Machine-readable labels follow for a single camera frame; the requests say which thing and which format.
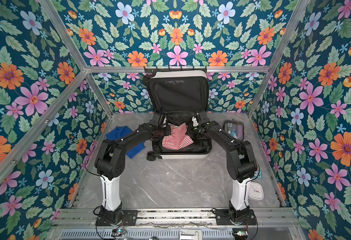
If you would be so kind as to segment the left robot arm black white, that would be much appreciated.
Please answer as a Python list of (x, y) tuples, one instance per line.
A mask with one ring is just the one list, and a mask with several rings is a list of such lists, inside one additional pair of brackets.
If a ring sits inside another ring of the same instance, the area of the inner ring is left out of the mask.
[(155, 113), (148, 123), (139, 125), (126, 136), (113, 141), (102, 141), (94, 166), (101, 180), (103, 199), (100, 213), (106, 223), (116, 226), (123, 222), (119, 187), (120, 176), (125, 169), (126, 153), (161, 133), (164, 120), (163, 114)]

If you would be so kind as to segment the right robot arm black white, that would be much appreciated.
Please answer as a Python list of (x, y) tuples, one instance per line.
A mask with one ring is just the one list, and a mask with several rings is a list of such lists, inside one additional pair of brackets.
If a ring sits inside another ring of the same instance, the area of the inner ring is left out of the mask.
[(227, 170), (234, 181), (228, 217), (239, 224), (251, 214), (248, 185), (258, 170), (252, 146), (231, 136), (216, 121), (210, 121), (205, 112), (196, 113), (192, 121), (199, 134), (218, 143), (226, 152)]

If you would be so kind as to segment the red white striped shirt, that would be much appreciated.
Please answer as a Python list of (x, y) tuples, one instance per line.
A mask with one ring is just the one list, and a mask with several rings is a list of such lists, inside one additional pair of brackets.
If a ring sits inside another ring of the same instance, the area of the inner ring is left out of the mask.
[(169, 126), (170, 135), (163, 137), (162, 147), (178, 151), (194, 143), (192, 138), (187, 135), (188, 128), (186, 123), (182, 123), (179, 126), (169, 124)]

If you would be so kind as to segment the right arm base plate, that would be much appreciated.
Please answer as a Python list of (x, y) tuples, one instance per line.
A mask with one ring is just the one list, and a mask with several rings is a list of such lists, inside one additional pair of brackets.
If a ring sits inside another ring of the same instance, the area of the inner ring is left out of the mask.
[(216, 224), (218, 226), (229, 226), (229, 225), (250, 225), (256, 226), (257, 219), (254, 211), (250, 208), (245, 208), (241, 211), (234, 209), (212, 209), (212, 213), (215, 215)]

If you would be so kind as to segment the clear toiletry pouch black trim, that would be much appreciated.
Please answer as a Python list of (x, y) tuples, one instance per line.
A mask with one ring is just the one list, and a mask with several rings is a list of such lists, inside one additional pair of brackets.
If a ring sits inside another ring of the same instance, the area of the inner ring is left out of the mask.
[(224, 130), (233, 138), (244, 140), (244, 124), (239, 121), (225, 120), (223, 125)]

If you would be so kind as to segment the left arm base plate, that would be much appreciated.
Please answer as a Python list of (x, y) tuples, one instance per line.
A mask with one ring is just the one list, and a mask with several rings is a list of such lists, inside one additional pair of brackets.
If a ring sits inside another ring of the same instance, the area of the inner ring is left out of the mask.
[(137, 215), (137, 210), (102, 210), (97, 215), (95, 225), (97, 227), (135, 226)]

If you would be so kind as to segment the white black suitcase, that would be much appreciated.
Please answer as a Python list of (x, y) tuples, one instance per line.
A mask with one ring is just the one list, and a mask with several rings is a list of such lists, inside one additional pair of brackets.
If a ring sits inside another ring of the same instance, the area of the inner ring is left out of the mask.
[[(156, 72), (142, 80), (153, 104), (154, 113), (165, 116), (166, 134), (156, 135), (148, 161), (156, 159), (202, 159), (209, 155), (212, 141), (202, 134), (191, 134), (192, 117), (197, 112), (207, 112), (209, 81), (202, 71)], [(187, 135), (194, 141), (178, 151), (162, 147), (164, 136), (170, 135), (169, 124), (187, 125)]]

